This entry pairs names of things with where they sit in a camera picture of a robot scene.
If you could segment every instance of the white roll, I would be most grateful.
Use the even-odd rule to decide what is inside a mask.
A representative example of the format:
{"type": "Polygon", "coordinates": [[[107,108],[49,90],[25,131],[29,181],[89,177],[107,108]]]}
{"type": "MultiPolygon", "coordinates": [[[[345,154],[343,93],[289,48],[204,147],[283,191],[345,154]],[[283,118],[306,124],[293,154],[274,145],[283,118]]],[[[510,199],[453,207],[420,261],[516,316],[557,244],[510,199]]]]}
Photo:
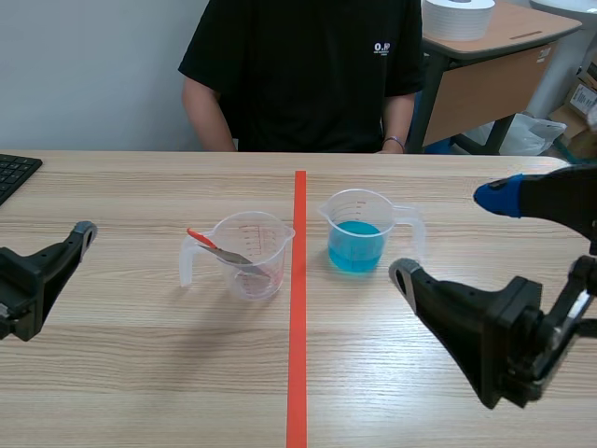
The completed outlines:
{"type": "Polygon", "coordinates": [[[492,20],[493,0],[424,0],[423,30],[440,40],[479,40],[492,20]]]}

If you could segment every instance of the person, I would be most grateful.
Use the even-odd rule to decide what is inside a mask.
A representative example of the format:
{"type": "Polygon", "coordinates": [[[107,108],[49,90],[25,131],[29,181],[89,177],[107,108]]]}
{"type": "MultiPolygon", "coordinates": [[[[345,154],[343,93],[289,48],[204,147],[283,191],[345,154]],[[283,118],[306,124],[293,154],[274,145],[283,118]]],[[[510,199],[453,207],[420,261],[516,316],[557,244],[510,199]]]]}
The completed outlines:
{"type": "Polygon", "coordinates": [[[418,0],[211,0],[179,71],[204,149],[405,152],[418,0]]]}

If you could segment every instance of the plastic bag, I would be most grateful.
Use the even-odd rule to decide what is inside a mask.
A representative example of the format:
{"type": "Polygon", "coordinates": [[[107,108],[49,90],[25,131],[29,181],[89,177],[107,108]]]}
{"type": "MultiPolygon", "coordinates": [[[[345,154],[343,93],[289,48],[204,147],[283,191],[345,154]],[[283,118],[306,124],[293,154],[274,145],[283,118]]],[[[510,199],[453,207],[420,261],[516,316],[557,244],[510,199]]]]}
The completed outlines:
{"type": "MultiPolygon", "coordinates": [[[[493,123],[484,124],[465,135],[477,143],[485,145],[492,128],[493,123]]],[[[517,114],[500,148],[500,155],[538,156],[547,151],[566,128],[567,126],[563,123],[517,114]]]]}

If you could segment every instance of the wooden table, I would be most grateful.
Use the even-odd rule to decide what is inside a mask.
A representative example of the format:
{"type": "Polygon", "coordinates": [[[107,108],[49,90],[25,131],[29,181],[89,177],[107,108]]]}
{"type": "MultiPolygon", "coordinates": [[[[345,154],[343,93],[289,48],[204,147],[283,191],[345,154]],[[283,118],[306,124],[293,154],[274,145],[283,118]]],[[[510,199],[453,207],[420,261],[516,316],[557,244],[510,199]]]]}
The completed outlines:
{"type": "Polygon", "coordinates": [[[514,115],[529,105],[556,43],[581,23],[497,0],[487,34],[473,42],[424,37],[426,83],[409,152],[459,135],[458,145],[496,155],[514,115]],[[461,133],[496,121],[486,145],[461,133]]]}
{"type": "Polygon", "coordinates": [[[22,154],[45,164],[0,208],[0,246],[33,253],[82,219],[100,233],[42,333],[0,343],[0,446],[285,447],[290,263],[275,301],[253,304],[229,297],[208,259],[181,290],[178,251],[187,226],[206,231],[239,211],[291,224],[297,169],[309,182],[311,447],[594,446],[594,343],[576,346],[544,400],[490,412],[390,283],[407,235],[396,231],[379,270],[355,279],[330,267],[317,214],[356,187],[416,204],[431,274],[488,289],[527,276],[545,285],[550,307],[588,243],[555,224],[490,215],[471,197],[491,179],[559,161],[22,154]]]}

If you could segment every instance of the red tape line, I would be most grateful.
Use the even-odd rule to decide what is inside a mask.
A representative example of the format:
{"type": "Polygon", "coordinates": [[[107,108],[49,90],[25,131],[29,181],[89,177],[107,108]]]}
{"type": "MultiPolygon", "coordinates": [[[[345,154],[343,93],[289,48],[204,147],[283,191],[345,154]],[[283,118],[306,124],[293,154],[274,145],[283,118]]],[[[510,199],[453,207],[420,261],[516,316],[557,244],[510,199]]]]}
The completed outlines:
{"type": "Polygon", "coordinates": [[[307,173],[295,177],[286,448],[307,448],[307,173]]]}

